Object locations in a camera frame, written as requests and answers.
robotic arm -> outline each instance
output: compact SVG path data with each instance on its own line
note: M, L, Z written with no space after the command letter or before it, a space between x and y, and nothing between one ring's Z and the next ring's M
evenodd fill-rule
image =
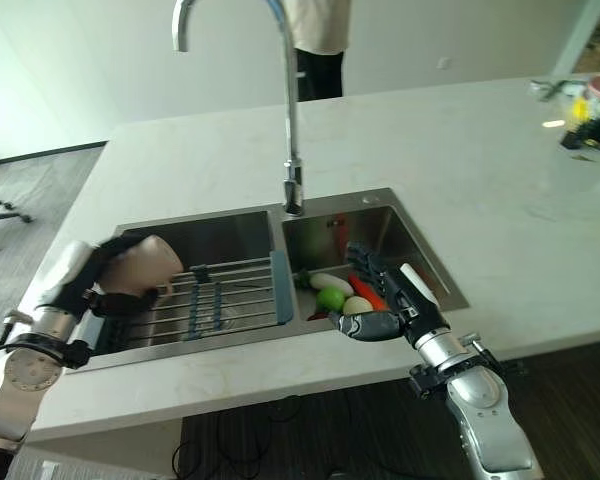
M99 295L92 290L109 262L141 240L123 236L96 248L85 243L70 245L50 274L52 285L42 295L34 318L17 310L7 313L0 338L0 350L7 352L0 358L0 480L6 478L44 394L60 378L62 368L79 368L89 361L92 352L85 342L68 343L85 312L135 315L155 302L156 290L142 298ZM6 343L16 323L28 324L31 330Z
M447 406L460 426L462 447L478 480L542 480L542 470L509 410L507 387L494 356L477 334L456 338L438 302L408 264L388 267L363 245L347 246L348 260L384 296L390 311L331 314L336 328L361 341L406 337L423 365L409 372L421 398L447 391Z

faucet spout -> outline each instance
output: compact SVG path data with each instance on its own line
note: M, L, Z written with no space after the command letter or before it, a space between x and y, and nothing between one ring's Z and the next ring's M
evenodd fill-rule
M176 0L173 9L173 18L171 22L171 36L173 39L173 48L179 52L188 51L187 44L187 23L189 12L197 0ZM303 213L303 193L302 193L302 160L298 155L298 126L297 126L297 105L298 105L298 83L296 79L296 55L293 45L293 34L289 25L287 13L282 4L282 0L265 0L273 16L275 17L278 29L282 35L284 47L285 63L285 81L286 81L286 102L287 102L287 160L284 166L287 171L287 178L284 181L284 210L290 215L302 215Z

sink basin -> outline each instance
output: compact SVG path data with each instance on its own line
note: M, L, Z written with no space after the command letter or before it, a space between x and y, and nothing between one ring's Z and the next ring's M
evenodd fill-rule
M332 329L314 314L314 291L294 287L302 270L346 279L348 241L389 263L408 262L441 309L467 306L461 292L390 189L306 200L305 215L278 204L122 225L164 238L189 268L133 319L89 317L78 337L96 350L76 373Z
M389 264L409 263L439 299L443 311L457 308L461 301L454 295L457 290L449 288L436 272L431 263L435 258L433 252L426 247L425 255L423 239L416 240L419 235L415 229L409 230L393 206L303 217L282 225L294 274L308 270L346 279L353 273L345 262L347 242L351 240L372 248ZM306 319L314 313L315 294L297 290L296 295L300 316Z

red pepper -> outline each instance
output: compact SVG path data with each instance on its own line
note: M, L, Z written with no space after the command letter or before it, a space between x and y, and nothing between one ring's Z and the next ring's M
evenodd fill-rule
M350 273L347 277L349 283L362 298L366 298L374 310L389 310L385 301L373 291L369 285L360 280L356 275Z

marble countertop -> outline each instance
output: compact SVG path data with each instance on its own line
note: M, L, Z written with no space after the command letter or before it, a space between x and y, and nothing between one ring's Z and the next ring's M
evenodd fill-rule
M568 152L559 102L528 80L302 104L308 198L391 187L469 301L446 315L501 358L600 340L600 153ZM71 240L117 225L282 199L282 106L119 127L40 266L22 308ZM592 161L574 159L584 155ZM64 376L32 440L160 422L404 377L403 340L336 332Z

